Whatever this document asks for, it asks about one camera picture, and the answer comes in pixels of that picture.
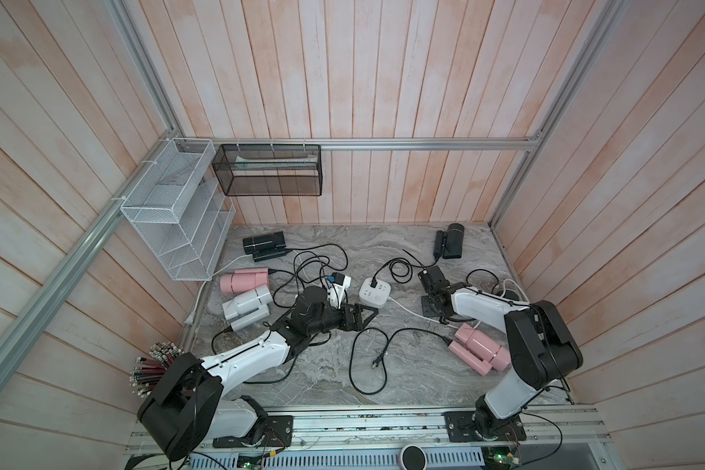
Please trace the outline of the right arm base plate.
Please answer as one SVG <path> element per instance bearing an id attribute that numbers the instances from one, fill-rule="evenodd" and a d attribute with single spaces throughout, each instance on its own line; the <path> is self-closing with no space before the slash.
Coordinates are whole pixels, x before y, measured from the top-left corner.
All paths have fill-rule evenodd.
<path id="1" fill-rule="evenodd" d="M 527 440 L 519 414 L 497 418 L 484 397 L 476 401 L 476 407 L 472 411 L 447 411 L 443 413 L 443 417 L 451 443 Z"/>

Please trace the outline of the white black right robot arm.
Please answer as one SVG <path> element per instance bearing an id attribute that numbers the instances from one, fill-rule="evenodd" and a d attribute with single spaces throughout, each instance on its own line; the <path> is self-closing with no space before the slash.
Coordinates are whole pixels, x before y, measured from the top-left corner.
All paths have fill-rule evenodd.
<path id="1" fill-rule="evenodd" d="M 455 316 L 481 322 L 506 337 L 501 346 L 467 323 L 456 330 L 448 349 L 482 376 L 502 372 L 495 388 L 478 399 L 474 422 L 487 434 L 520 413 L 551 382 L 582 367 L 584 358 L 557 307 L 507 299 L 466 283 L 452 284 L 440 268 L 418 274 L 425 307 L 449 322 Z"/>

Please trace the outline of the pink hair dryer under arm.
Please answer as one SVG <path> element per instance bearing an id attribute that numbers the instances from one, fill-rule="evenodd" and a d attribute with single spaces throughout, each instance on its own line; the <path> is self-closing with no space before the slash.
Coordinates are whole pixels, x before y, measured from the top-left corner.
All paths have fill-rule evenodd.
<path id="1" fill-rule="evenodd" d="M 457 329 L 448 349 L 482 376 L 493 370 L 503 372 L 511 365 L 507 348 L 467 323 Z"/>

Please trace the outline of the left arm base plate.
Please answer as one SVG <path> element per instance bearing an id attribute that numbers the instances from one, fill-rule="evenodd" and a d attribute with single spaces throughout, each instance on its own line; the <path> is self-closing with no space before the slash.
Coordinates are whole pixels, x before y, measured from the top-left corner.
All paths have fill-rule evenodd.
<path id="1" fill-rule="evenodd" d="M 294 417 L 270 415 L 261 418 L 243 438 L 226 438 L 225 446 L 231 448 L 289 448 L 293 441 Z"/>

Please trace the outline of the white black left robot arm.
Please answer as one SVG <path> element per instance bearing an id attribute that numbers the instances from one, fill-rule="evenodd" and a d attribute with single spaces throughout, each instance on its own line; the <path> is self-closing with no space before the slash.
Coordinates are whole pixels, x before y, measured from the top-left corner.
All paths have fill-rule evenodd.
<path id="1" fill-rule="evenodd" d="M 158 342 L 135 360 L 129 379 L 143 398 L 137 420 L 169 461 L 178 461 L 209 439 L 234 438 L 263 445 L 266 411 L 251 397 L 226 405 L 222 398 L 253 377 L 297 358 L 316 335 L 333 330 L 360 332 L 378 315 L 376 307 L 342 303 L 326 292 L 305 288 L 258 338 L 237 348 L 196 358 L 171 342 Z"/>

